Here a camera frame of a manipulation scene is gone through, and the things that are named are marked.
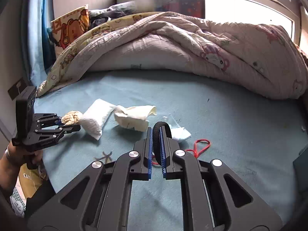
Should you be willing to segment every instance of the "black switch plate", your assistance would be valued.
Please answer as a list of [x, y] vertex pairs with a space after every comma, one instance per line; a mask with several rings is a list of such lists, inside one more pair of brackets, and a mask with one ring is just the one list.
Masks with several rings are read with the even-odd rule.
[[27, 87], [23, 78], [19, 79], [7, 92], [12, 101]]

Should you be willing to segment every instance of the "folded blanket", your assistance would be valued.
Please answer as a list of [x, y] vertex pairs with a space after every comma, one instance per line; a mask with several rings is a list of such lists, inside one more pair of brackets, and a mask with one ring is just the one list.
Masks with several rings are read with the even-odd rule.
[[[112, 53], [117, 61], [110, 58]], [[127, 56], [133, 56], [133, 62]], [[191, 72], [272, 99], [298, 98], [308, 86], [304, 59], [281, 26], [220, 24], [174, 12], [151, 12], [107, 22], [79, 37], [56, 60], [37, 96], [78, 81], [92, 65], [96, 71]]]

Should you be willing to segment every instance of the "blue bed sheet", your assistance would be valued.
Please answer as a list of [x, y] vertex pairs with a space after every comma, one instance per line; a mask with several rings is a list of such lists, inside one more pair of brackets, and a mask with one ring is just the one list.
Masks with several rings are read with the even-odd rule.
[[[273, 101], [245, 88], [168, 70], [124, 70], [89, 73], [77, 83], [37, 98], [35, 112], [64, 115], [85, 112], [98, 98], [115, 105], [156, 105], [149, 126], [172, 114], [192, 137], [180, 144], [191, 148], [206, 138], [211, 147], [200, 156], [224, 161], [286, 222], [296, 200], [292, 162], [307, 144], [304, 121], [296, 100]], [[44, 164], [58, 192], [102, 151], [116, 160], [132, 150], [146, 133], [121, 128], [113, 115], [99, 141], [82, 129], [44, 150]], [[128, 230], [182, 230], [179, 180], [166, 181], [153, 168], [149, 182], [134, 181]]]

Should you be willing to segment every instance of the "red string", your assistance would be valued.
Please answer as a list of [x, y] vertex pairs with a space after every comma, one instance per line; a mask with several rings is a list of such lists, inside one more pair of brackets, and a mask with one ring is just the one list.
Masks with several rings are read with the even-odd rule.
[[[207, 142], [208, 144], [199, 152], [197, 151], [197, 143], [198, 142]], [[186, 149], [185, 151], [193, 152], [194, 157], [197, 159], [205, 150], [207, 150], [211, 146], [211, 142], [207, 139], [198, 139], [195, 141], [195, 144], [193, 146], [193, 149]], [[152, 161], [153, 165], [159, 165], [157, 162]]]

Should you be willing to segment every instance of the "blue gripper pad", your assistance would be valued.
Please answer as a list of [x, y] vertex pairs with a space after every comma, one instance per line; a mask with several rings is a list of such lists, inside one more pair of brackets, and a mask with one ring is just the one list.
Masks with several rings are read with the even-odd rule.
[[165, 153], [165, 145], [164, 145], [164, 139], [163, 139], [163, 130], [160, 127], [159, 128], [160, 134], [159, 134], [159, 144], [161, 146], [161, 171], [163, 173], [163, 177], [166, 178], [166, 153]]
[[151, 179], [152, 176], [152, 150], [153, 150], [153, 129], [151, 129], [150, 133], [150, 144], [149, 144], [149, 159], [147, 160], [147, 177], [149, 180]]

